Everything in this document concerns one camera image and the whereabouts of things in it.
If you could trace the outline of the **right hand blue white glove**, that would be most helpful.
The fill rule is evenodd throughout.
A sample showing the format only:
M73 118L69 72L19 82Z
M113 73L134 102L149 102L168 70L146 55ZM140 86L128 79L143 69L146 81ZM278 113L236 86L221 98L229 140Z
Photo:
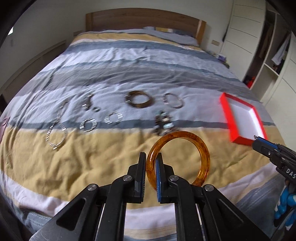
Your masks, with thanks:
M289 231L295 223L295 185L288 183L284 186L274 209L274 226L278 227L283 222Z

